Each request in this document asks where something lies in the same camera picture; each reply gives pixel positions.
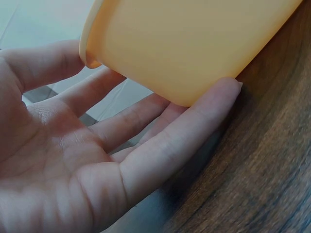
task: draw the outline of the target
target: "container rim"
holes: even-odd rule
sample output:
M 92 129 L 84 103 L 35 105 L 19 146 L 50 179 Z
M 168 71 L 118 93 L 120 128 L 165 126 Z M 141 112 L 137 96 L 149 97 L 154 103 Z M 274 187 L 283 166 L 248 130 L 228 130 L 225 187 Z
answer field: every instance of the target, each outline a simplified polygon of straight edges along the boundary
M 96 16 L 103 4 L 104 0 L 95 0 L 89 13 L 86 18 L 86 22 L 83 26 L 82 34 L 80 37 L 80 43 L 79 43 L 79 55 L 83 63 L 88 67 L 88 68 L 97 68 L 101 66 L 99 62 L 95 60 L 91 60 L 90 57 L 87 56 L 86 54 L 86 49 L 87 49 L 87 43 L 88 39 L 92 30 L 93 23 L 96 19 Z

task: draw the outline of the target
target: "plastic container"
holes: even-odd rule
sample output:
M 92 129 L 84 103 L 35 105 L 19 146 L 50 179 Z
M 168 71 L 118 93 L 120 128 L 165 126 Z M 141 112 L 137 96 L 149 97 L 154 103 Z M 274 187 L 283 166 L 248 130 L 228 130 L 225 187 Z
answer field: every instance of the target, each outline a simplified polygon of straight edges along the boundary
M 80 41 L 101 64 L 182 106 L 236 77 L 302 0 L 95 0 Z

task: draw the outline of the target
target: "hand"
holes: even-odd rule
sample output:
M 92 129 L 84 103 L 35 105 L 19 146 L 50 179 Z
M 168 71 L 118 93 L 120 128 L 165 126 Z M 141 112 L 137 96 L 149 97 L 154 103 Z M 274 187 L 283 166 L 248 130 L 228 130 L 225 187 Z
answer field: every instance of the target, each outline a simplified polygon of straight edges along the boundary
M 227 115 L 220 79 L 186 109 L 152 94 L 91 127 L 78 119 L 124 77 L 103 70 L 28 107 L 22 94 L 77 74 L 78 42 L 0 52 L 0 232 L 100 232 L 177 172 Z M 159 116 L 134 147 L 109 155 Z

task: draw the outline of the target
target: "wood grain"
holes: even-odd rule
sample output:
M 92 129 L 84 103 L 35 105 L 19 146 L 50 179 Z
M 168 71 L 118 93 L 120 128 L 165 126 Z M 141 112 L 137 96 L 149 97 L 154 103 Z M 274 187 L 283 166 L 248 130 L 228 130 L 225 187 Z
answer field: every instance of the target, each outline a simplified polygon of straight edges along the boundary
M 311 232 L 311 0 L 238 80 L 228 121 L 106 232 Z

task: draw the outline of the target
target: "finger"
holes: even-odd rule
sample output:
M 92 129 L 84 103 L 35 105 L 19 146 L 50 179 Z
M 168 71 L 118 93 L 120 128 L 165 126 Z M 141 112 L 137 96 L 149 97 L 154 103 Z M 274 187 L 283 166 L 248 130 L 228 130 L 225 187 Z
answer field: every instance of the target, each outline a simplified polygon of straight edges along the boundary
M 84 67 L 79 41 L 62 41 L 32 49 L 0 51 L 0 58 L 16 76 L 21 93 L 69 78 Z
M 187 107 L 178 106 L 171 103 L 161 116 L 156 120 L 152 128 L 142 137 L 136 147 L 148 141 L 150 138 L 156 136 L 159 132 L 164 130 L 169 124 L 176 120 L 181 114 L 187 110 Z
M 90 129 L 102 139 L 104 150 L 109 153 L 140 133 L 168 105 L 166 99 L 151 94 L 116 116 L 91 126 Z
M 125 77 L 122 75 L 104 68 L 55 98 L 64 102 L 80 117 L 124 80 Z
M 241 90 L 220 79 L 196 104 L 120 163 L 127 197 L 136 204 L 177 172 L 223 121 Z
M 176 104 L 170 103 L 170 105 L 164 110 L 160 117 L 156 120 L 155 124 L 150 130 L 141 138 L 141 140 L 133 147 L 129 147 L 118 151 L 111 155 L 111 159 L 117 163 L 121 163 L 126 156 L 131 153 L 135 148 L 139 147 L 150 138 L 156 136 L 159 132 L 164 130 L 169 124 L 177 119 L 182 113 L 186 111 L 186 107 L 181 107 Z

